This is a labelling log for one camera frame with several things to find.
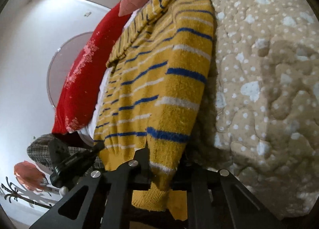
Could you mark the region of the orange red hat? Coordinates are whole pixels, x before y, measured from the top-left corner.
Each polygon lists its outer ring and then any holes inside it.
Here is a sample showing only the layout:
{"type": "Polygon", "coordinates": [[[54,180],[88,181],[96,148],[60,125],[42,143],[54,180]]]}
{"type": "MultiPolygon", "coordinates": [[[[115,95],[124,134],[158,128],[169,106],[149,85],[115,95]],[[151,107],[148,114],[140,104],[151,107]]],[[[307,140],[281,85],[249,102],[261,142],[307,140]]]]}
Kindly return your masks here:
{"type": "Polygon", "coordinates": [[[14,165],[14,175],[17,181],[29,191],[45,191],[48,185],[45,174],[28,161],[14,165]]]}

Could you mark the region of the black coat rack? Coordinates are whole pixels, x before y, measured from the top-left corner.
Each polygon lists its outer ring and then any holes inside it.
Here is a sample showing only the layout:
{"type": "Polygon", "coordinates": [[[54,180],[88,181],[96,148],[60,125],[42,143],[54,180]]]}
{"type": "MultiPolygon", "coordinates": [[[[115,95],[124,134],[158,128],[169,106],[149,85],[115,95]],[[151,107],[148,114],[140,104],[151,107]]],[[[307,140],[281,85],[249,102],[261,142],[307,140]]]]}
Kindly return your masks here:
{"type": "Polygon", "coordinates": [[[7,176],[5,177],[5,181],[7,185],[5,186],[3,183],[1,183],[1,189],[5,191],[3,198],[7,200],[9,203],[12,203],[13,200],[15,202],[18,202],[18,200],[23,200],[27,202],[28,204],[30,204],[31,206],[38,206],[38,207],[42,207],[46,209],[51,209],[53,207],[52,204],[43,204],[41,202],[32,200],[28,196],[25,196],[25,193],[19,190],[15,184],[10,182],[7,176]]]}

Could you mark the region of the grey houndstooth cloth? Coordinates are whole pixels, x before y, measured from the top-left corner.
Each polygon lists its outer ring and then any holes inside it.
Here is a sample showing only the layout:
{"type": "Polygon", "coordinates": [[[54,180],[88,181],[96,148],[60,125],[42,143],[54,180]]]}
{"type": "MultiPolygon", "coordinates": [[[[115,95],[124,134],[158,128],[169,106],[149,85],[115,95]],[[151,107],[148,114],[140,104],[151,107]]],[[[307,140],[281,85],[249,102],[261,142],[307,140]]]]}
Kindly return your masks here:
{"type": "Polygon", "coordinates": [[[87,145],[79,135],[76,134],[44,134],[34,140],[27,147],[27,155],[29,158],[37,164],[45,166],[50,172],[53,171],[53,165],[49,152],[49,142],[57,140],[65,145],[69,149],[71,155],[76,152],[84,152],[91,148],[87,145]]]}

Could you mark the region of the beige spotted quilt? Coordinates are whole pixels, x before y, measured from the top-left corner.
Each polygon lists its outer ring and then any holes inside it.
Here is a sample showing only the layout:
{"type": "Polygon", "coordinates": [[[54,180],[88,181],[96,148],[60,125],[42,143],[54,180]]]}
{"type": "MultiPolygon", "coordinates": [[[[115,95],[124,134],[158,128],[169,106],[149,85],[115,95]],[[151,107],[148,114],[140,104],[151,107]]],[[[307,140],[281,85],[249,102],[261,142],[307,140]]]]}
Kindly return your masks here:
{"type": "Polygon", "coordinates": [[[211,0],[216,46],[194,159],[228,169],[275,216],[318,198],[318,19],[307,0],[211,0]]]}

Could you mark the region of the red embroidered pillow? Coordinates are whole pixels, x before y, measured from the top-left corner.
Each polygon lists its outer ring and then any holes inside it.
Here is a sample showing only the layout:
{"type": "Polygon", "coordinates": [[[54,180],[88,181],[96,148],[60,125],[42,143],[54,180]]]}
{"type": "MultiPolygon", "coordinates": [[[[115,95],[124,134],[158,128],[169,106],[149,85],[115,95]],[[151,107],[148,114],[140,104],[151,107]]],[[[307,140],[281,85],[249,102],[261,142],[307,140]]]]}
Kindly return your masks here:
{"type": "Polygon", "coordinates": [[[91,121],[106,63],[130,19],[118,16],[119,6],[104,16],[72,64],[56,107],[53,134],[78,131],[91,121]]]}

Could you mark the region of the round white headboard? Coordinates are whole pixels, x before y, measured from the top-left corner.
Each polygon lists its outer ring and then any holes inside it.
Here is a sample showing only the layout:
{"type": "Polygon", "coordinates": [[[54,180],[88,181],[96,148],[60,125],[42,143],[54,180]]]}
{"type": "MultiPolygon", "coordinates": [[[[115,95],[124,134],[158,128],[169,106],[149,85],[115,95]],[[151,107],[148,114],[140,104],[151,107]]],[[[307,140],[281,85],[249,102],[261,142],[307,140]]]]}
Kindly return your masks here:
{"type": "Polygon", "coordinates": [[[53,109],[61,95],[63,84],[82,48],[91,38],[93,32],[84,32],[66,41],[52,57],[46,77],[46,90],[53,109]]]}

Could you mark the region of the yellow striped knit sweater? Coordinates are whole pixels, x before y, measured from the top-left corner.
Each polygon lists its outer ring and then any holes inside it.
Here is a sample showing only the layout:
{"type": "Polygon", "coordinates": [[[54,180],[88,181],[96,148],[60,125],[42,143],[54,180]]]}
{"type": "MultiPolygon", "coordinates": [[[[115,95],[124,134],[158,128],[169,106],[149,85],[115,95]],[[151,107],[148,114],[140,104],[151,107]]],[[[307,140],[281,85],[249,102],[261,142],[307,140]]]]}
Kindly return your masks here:
{"type": "Polygon", "coordinates": [[[94,131],[108,171],[149,148],[154,174],[135,207],[187,218],[187,196],[169,184],[190,139],[207,81],[214,41],[211,0],[150,0],[116,41],[94,131]]]}

